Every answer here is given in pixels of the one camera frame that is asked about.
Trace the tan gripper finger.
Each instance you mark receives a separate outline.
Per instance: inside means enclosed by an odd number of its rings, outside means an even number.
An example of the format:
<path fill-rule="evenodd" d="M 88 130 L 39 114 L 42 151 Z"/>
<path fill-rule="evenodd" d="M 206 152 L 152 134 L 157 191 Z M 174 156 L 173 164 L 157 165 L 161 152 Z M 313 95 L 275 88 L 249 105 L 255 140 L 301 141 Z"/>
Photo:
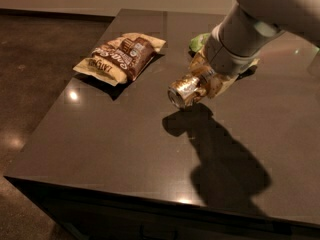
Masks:
<path fill-rule="evenodd" d="M 193 99 L 202 99 L 203 97 L 215 98 L 225 92 L 237 79 L 236 76 L 219 73 L 210 75 L 208 72 L 198 74 L 197 78 L 198 82 L 192 94 Z"/>
<path fill-rule="evenodd" d="M 197 78 L 201 84 L 208 84 L 215 75 L 215 71 L 210 66 L 202 49 L 195 53 L 189 65 L 189 72 L 191 76 Z"/>

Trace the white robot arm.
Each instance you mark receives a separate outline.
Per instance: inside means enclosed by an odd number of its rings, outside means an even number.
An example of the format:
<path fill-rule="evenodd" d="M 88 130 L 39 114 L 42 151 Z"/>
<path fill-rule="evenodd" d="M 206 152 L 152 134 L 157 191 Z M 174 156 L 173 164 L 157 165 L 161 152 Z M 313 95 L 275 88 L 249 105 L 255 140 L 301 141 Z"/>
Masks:
<path fill-rule="evenodd" d="M 282 32 L 320 46 L 320 0 L 236 0 L 190 65 L 202 73 L 197 93 L 216 97 L 258 57 L 260 49 Z"/>

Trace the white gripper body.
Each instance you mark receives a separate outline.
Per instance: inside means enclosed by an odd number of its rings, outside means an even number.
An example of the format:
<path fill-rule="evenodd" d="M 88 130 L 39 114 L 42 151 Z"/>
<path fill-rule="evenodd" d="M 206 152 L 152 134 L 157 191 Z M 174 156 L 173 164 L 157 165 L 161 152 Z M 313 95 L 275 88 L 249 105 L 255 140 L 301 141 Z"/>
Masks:
<path fill-rule="evenodd" d="M 225 26 L 219 24 L 204 46 L 204 55 L 216 73 L 236 76 L 258 57 L 260 49 L 261 34 L 254 27 L 227 32 Z"/>

